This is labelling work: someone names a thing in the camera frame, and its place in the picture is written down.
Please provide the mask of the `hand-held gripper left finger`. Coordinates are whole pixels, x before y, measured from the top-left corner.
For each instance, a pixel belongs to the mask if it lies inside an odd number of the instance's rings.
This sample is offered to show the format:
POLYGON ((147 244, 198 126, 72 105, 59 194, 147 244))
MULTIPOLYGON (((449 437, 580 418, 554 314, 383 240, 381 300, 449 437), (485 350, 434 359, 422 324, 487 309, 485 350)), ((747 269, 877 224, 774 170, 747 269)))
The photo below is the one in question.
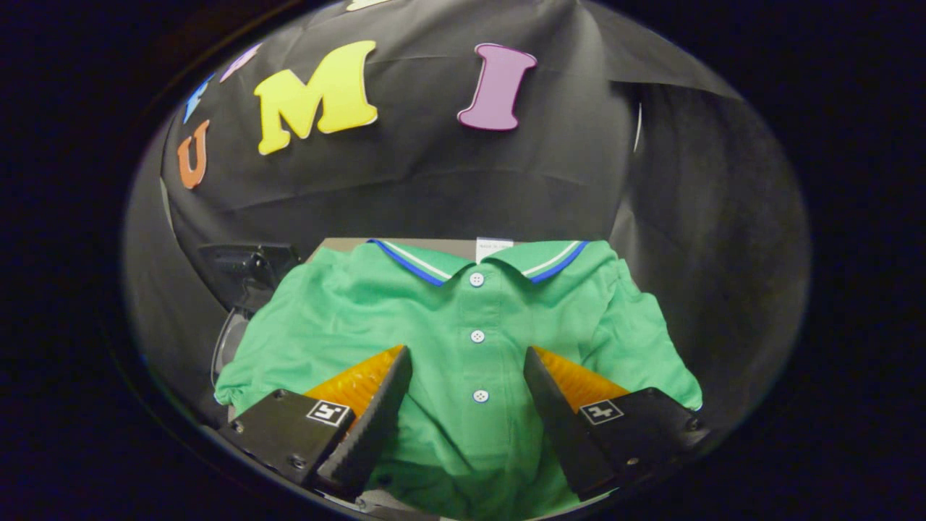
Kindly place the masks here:
POLYGON ((218 434, 298 487, 354 501, 396 431, 412 375, 408 347, 391 347, 304 393, 272 390, 218 434))

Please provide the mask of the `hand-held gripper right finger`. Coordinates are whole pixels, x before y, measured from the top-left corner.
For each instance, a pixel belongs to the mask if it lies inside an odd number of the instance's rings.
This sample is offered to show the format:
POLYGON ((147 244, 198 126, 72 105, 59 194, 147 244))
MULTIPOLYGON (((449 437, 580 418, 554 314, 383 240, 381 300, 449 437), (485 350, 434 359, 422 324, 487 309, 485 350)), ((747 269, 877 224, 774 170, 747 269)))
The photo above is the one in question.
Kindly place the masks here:
POLYGON ((657 388, 631 391, 531 346, 523 376, 573 494, 588 501, 654 487, 697 459, 709 426, 657 388))

